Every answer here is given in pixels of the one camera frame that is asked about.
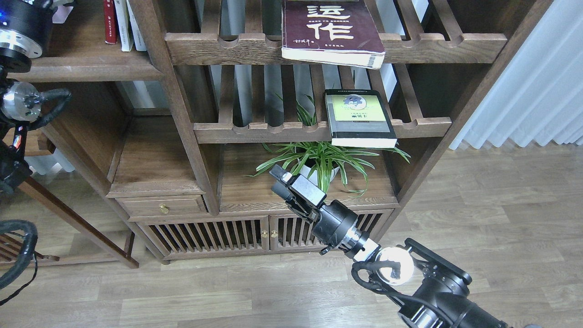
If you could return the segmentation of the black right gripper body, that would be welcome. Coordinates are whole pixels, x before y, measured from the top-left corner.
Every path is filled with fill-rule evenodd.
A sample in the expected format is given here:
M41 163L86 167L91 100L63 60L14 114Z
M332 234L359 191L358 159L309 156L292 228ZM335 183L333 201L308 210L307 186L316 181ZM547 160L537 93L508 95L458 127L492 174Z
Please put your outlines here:
M338 200L326 204L326 194L306 177L281 174L280 196L294 214L312 224L312 235L326 245L321 255L331 249L347 256L365 250L365 233L356 227L357 214Z

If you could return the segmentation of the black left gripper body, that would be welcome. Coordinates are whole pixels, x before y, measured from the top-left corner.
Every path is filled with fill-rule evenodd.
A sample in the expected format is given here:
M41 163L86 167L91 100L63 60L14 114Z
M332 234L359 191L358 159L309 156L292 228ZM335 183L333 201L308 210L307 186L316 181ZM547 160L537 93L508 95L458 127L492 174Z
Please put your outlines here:
M48 47L54 0L2 0L1 48L14 50L28 58L39 58Z

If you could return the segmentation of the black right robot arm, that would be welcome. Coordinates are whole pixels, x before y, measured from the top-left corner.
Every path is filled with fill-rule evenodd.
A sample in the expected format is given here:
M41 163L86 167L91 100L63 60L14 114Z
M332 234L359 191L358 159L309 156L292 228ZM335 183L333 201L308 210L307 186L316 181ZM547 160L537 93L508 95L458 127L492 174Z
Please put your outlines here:
M353 260L356 283L389 297L400 307L400 319L411 328L506 328L468 299L471 276L417 241L381 247L357 227L355 212L338 200L325 203L326 193L306 177L279 165L270 174L272 190L295 214L313 224L312 235L325 249L340 249Z

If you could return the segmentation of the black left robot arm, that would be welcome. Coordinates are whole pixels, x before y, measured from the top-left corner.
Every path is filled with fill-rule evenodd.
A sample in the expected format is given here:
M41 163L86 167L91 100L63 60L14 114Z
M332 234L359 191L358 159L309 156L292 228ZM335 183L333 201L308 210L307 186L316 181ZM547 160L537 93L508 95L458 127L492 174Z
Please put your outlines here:
M3 0L0 5L1 136L14 130L10 145L1 143L1 191L12 194L30 177L25 161L29 131L54 120L70 102L67 88L39 92L31 83L9 79L8 73L27 73L31 61L48 48L53 16L61 6L74 7L75 0Z

